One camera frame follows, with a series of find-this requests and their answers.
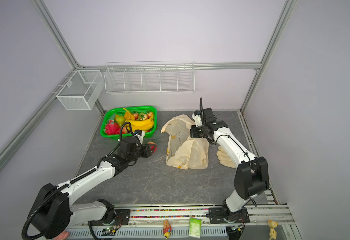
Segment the red strawberry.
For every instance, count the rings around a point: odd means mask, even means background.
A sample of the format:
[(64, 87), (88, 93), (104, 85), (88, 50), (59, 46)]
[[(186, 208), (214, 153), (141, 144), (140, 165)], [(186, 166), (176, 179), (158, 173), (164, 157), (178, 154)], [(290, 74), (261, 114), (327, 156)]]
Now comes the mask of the red strawberry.
[(148, 147), (150, 149), (151, 154), (155, 153), (157, 150), (157, 145), (154, 142), (148, 142)]

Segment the beige plastic bag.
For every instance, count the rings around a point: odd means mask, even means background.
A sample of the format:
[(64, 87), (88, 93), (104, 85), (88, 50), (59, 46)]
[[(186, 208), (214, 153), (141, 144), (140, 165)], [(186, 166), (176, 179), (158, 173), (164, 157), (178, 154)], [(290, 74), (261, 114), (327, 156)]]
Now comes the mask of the beige plastic bag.
[(161, 129), (169, 135), (166, 165), (182, 170), (203, 170), (208, 167), (209, 143), (204, 138), (191, 138), (195, 122), (187, 115), (170, 119)]

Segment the orange persimmon with green leaves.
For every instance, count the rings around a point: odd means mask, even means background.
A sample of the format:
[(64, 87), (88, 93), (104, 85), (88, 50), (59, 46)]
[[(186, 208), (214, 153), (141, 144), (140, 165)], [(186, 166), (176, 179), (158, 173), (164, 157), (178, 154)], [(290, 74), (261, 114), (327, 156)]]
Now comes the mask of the orange persimmon with green leaves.
[(140, 114), (138, 115), (137, 120), (139, 120), (139, 121), (145, 121), (145, 120), (147, 120), (148, 118), (149, 118), (149, 117), (148, 117), (147, 114), (145, 114), (145, 113), (140, 113)]

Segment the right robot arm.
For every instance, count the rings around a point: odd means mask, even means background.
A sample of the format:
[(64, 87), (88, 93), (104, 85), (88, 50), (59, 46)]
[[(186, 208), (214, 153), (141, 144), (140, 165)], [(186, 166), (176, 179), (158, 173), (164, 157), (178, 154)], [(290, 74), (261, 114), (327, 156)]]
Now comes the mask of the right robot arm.
[(219, 145), (235, 164), (234, 191), (224, 201), (223, 207), (228, 214), (236, 213), (254, 197), (269, 189), (268, 162), (246, 149), (225, 122), (202, 120), (199, 115), (194, 116), (194, 120), (190, 137), (205, 138), (210, 144)]

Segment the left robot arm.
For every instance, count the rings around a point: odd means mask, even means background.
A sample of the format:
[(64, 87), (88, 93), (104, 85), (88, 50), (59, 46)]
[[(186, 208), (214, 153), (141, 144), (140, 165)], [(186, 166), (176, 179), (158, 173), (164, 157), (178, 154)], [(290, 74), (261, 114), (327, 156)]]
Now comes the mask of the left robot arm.
[(89, 204), (76, 204), (85, 193), (106, 180), (148, 158), (157, 150), (153, 142), (143, 143), (139, 136), (121, 139), (117, 146), (85, 173), (59, 185), (43, 186), (22, 229), (22, 239), (53, 239), (73, 225), (100, 222), (104, 225), (123, 224), (115, 206), (105, 199)]

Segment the green plastic basket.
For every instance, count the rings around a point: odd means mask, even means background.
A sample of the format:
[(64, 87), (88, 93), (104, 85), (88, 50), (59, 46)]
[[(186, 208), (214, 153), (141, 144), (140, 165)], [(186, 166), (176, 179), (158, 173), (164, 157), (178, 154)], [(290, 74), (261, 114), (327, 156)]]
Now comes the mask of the green plastic basket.
[(157, 109), (152, 106), (116, 108), (108, 111), (103, 119), (100, 134), (104, 138), (118, 140), (134, 131), (145, 132), (151, 138), (157, 129)]

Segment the green yellow pear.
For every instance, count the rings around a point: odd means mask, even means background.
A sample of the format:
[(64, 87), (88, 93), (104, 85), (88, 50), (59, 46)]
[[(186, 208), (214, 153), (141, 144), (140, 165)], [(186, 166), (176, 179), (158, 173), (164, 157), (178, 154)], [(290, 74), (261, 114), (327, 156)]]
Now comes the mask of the green yellow pear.
[(121, 127), (121, 126), (125, 123), (125, 121), (126, 121), (125, 117), (124, 117), (124, 116), (120, 116), (120, 115), (116, 115), (115, 118), (114, 118), (114, 120), (115, 120), (115, 122), (116, 122), (120, 127)]

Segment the pink dragon fruit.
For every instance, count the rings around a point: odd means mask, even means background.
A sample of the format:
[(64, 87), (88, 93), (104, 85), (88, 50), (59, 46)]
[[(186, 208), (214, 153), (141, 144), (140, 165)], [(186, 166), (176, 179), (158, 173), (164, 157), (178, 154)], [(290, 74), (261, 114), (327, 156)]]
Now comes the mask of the pink dragon fruit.
[(105, 125), (104, 132), (109, 136), (118, 135), (120, 133), (120, 125), (115, 121), (110, 121)]

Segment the red yellow toy figure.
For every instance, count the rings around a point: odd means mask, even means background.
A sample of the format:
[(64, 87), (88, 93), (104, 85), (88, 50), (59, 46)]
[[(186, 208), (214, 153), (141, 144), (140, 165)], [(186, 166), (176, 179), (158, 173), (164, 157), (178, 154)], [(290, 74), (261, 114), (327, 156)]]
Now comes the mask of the red yellow toy figure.
[(164, 237), (167, 240), (168, 238), (171, 237), (172, 226), (171, 226), (171, 224), (169, 223), (168, 220), (164, 220), (163, 225), (164, 225), (164, 227), (163, 227), (163, 235), (164, 235)]

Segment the green white card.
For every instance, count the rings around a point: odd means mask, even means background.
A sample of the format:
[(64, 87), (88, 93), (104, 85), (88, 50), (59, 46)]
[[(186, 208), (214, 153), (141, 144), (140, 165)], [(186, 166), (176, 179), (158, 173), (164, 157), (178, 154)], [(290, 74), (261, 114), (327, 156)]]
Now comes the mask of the green white card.
[(201, 237), (201, 224), (202, 224), (202, 221), (200, 219), (190, 218), (188, 236), (192, 237), (192, 238), (200, 239), (200, 237)]

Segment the white mesh box basket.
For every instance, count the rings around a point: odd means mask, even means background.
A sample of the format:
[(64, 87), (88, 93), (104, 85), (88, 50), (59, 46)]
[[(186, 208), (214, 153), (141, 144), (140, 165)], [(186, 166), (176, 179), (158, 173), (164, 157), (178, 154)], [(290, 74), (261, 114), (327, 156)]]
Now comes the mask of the white mesh box basket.
[(69, 111), (91, 111), (105, 87), (99, 70), (76, 70), (57, 93), (63, 107)]

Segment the pink toy figure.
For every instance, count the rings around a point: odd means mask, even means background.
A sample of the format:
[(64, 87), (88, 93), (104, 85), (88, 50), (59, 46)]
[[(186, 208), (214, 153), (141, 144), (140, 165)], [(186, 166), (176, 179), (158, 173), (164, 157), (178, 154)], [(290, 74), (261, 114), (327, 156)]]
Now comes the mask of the pink toy figure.
[(69, 237), (69, 232), (63, 231), (58, 236), (54, 238), (54, 240), (66, 240)]

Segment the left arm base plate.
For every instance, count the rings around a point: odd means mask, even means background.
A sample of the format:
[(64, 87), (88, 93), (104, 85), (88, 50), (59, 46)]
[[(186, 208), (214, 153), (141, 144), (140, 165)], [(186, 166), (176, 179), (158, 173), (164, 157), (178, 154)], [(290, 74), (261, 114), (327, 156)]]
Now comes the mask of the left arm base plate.
[(130, 209), (107, 211), (100, 220), (91, 221), (91, 224), (92, 226), (126, 226), (129, 224), (130, 214)]

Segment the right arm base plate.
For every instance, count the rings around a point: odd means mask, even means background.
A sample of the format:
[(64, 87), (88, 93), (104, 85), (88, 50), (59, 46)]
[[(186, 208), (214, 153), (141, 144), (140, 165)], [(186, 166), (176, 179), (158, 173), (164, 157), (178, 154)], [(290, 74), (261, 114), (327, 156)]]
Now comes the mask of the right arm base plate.
[(211, 224), (247, 224), (250, 223), (249, 214), (246, 208), (231, 212), (225, 206), (209, 208), (206, 217)]

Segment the aluminium front rail frame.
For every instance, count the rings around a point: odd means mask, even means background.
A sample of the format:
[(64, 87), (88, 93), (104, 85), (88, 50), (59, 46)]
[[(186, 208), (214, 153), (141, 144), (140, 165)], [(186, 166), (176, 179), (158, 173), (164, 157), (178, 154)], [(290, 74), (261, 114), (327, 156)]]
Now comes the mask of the aluminium front rail frame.
[(90, 226), (88, 223), (73, 225), (66, 229), (68, 239), (158, 239), (164, 240), (163, 222), (168, 220), (172, 226), (170, 239), (187, 238), (190, 218), (202, 221), (201, 237), (223, 237), (227, 240), (243, 239), (244, 232), (250, 227), (265, 226), (265, 238), (269, 239), (268, 220), (278, 222), (277, 238), (300, 240), (301, 234), (286, 205), (248, 205), (250, 223), (247, 224), (211, 224), (206, 217), (209, 208), (220, 206), (209, 205), (117, 205), (116, 209), (130, 209), (130, 220), (126, 226)]

